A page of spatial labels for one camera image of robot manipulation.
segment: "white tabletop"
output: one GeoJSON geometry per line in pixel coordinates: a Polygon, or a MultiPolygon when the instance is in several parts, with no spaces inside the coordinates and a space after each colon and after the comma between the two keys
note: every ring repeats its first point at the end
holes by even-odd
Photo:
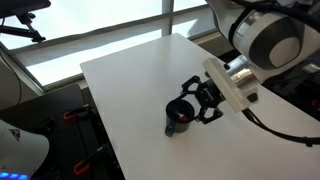
{"type": "MultiPolygon", "coordinates": [[[[320,147],[275,137],[219,105],[224,116],[192,122],[165,136],[165,107],[193,75],[207,80],[213,57],[174,34],[81,65],[127,180],[318,180],[320,147]]],[[[267,89],[251,107],[266,125],[294,135],[320,136],[320,124],[267,89]]],[[[199,109],[194,97],[187,98],[199,109]]]]}

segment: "window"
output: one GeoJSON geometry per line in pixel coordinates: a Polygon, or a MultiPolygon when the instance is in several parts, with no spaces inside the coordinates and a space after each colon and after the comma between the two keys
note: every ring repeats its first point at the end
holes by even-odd
{"type": "MultiPolygon", "coordinates": [[[[50,0],[51,6],[32,13],[32,26],[47,40],[113,26],[159,15],[162,0],[50,0]]],[[[16,17],[6,18],[6,25],[26,28],[16,17]]],[[[8,49],[31,45],[30,39],[3,35],[8,49]]]]}
{"type": "Polygon", "coordinates": [[[213,13],[210,9],[203,9],[173,17],[172,33],[180,33],[191,37],[215,28],[213,13]]]}
{"type": "Polygon", "coordinates": [[[205,0],[174,0],[174,11],[180,11],[191,7],[206,4],[205,0]]]}
{"type": "MultiPolygon", "coordinates": [[[[0,37],[43,90],[83,78],[82,62],[172,33],[189,38],[215,29],[205,0],[50,1],[51,7],[33,12],[37,17],[32,25],[46,41],[0,37]]],[[[16,17],[7,18],[5,25],[26,28],[16,17]]]]}
{"type": "Polygon", "coordinates": [[[132,46],[161,38],[166,20],[134,26],[20,54],[20,62],[42,86],[81,74],[80,64],[132,46]]]}

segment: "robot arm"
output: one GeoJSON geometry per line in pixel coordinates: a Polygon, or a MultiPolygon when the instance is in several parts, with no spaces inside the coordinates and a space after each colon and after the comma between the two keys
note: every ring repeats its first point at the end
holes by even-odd
{"type": "Polygon", "coordinates": [[[271,3],[207,0],[219,31],[242,56],[225,68],[216,59],[203,63],[235,112],[243,111],[258,101],[257,83],[292,68],[320,49],[318,22],[315,30],[295,18],[269,11],[258,12],[234,3],[238,1],[271,3]]]}
{"type": "Polygon", "coordinates": [[[260,83],[320,49],[319,32],[304,23],[279,13],[246,9],[234,2],[238,0],[207,0],[217,28],[247,58],[247,66],[260,83]]]}

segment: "mug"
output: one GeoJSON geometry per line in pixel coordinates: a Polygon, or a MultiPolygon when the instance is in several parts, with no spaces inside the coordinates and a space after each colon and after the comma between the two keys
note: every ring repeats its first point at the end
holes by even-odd
{"type": "Polygon", "coordinates": [[[173,133],[185,132],[194,117],[192,105],[185,100],[170,101],[166,107],[167,119],[165,134],[171,137],[173,133]]]}

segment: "cable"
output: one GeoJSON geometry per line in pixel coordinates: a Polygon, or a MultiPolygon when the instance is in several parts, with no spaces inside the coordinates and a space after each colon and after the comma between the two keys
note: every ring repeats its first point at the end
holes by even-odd
{"type": "Polygon", "coordinates": [[[299,20],[307,24],[308,26],[310,26],[311,28],[313,28],[314,30],[320,33],[320,22],[316,18],[312,17],[311,15],[303,11],[277,5],[277,3],[273,3],[273,1],[266,1],[266,0],[258,1],[258,2],[248,2],[246,0],[231,0],[231,1],[241,6],[244,6],[246,8],[249,8],[251,10],[285,14],[289,17],[292,17],[296,20],[299,20]]]}
{"type": "MultiPolygon", "coordinates": [[[[4,22],[5,22],[5,18],[2,19],[2,23],[1,23],[1,27],[4,26],[4,22]]],[[[0,57],[3,59],[4,63],[9,67],[9,69],[13,72],[13,74],[16,76],[17,80],[18,80],[18,84],[19,84],[19,99],[17,104],[15,105],[15,109],[20,105],[21,103],[21,99],[22,99],[22,86],[21,86],[21,80],[18,76],[18,74],[13,70],[13,68],[10,66],[10,64],[7,62],[7,60],[3,57],[2,52],[1,52],[1,48],[0,48],[0,57]]]]}
{"type": "Polygon", "coordinates": [[[242,113],[246,116],[246,118],[250,122],[254,123],[261,129],[268,131],[275,136],[278,136],[279,138],[296,142],[296,143],[302,143],[302,144],[305,144],[307,147],[312,147],[313,145],[320,145],[320,137],[299,137],[299,136],[284,134],[267,127],[265,124],[263,124],[260,121],[260,119],[249,108],[243,110],[242,113]]]}

